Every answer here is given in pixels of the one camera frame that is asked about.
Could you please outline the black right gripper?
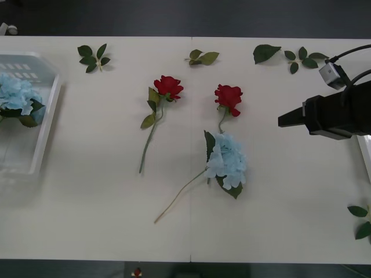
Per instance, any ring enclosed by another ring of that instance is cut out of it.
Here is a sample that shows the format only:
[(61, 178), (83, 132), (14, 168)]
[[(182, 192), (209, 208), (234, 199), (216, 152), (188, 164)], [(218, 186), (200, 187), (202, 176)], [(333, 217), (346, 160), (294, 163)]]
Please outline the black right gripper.
[(309, 134), (334, 140), (370, 134), (370, 94), (353, 94), (345, 104), (340, 93), (327, 97), (315, 96), (278, 117), (279, 127), (305, 125)]

